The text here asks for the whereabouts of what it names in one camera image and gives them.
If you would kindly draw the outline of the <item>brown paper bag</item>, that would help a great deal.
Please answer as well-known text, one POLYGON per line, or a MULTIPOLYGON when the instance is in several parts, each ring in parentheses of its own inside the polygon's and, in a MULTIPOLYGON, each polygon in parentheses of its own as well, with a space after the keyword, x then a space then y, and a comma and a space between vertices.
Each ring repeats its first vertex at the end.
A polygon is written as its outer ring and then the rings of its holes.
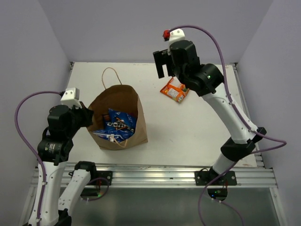
POLYGON ((104 73, 100 93, 88 107, 94 112, 93 125, 87 128, 100 149, 125 150, 148 142, 143 107, 133 87, 118 85, 106 87, 104 73))

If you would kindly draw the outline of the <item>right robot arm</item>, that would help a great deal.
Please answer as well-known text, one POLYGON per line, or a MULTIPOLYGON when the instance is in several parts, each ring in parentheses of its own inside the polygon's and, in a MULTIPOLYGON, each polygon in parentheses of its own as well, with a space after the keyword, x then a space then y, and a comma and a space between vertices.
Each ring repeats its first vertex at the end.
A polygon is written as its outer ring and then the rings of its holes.
POLYGON ((219 116, 230 133, 230 138, 221 147, 221 154, 206 174, 200 177, 220 185, 226 180, 224 172, 255 149, 255 144, 265 135, 264 127, 254 125, 244 112, 233 109, 233 99, 226 93, 224 76, 214 64, 201 64, 192 41, 180 40, 170 49, 153 52, 159 78, 164 77, 166 65, 169 76, 175 76, 185 87, 195 91, 219 116))

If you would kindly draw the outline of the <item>blue Doritos chip bag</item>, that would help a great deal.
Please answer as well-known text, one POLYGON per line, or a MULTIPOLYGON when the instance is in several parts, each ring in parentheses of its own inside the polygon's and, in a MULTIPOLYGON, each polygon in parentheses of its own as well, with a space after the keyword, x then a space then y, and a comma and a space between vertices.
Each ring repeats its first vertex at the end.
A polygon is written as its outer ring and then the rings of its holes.
POLYGON ((137 118, 128 113, 109 108, 108 114, 104 114, 102 119, 103 129, 92 132, 102 139, 121 143, 135 133, 137 118))

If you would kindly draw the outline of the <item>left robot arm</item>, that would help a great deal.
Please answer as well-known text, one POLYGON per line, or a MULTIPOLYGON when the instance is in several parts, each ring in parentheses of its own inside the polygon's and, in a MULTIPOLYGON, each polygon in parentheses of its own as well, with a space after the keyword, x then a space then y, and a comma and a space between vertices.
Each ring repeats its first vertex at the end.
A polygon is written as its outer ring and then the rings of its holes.
POLYGON ((30 226, 69 226, 76 203, 86 185, 98 179, 93 162, 78 162, 63 192, 61 182, 73 148, 73 137, 82 127, 92 125, 93 112, 81 102, 50 109, 48 127, 34 154, 38 160, 38 188, 28 221, 30 226))

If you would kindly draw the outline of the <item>orange snack packet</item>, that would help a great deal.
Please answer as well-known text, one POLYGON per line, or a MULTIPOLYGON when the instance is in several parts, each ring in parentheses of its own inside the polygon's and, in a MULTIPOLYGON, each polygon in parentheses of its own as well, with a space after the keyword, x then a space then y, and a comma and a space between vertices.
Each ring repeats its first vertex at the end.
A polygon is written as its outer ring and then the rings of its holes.
POLYGON ((188 95, 190 89, 179 82, 176 77, 172 77, 168 83, 160 90, 160 93, 181 103, 188 95))

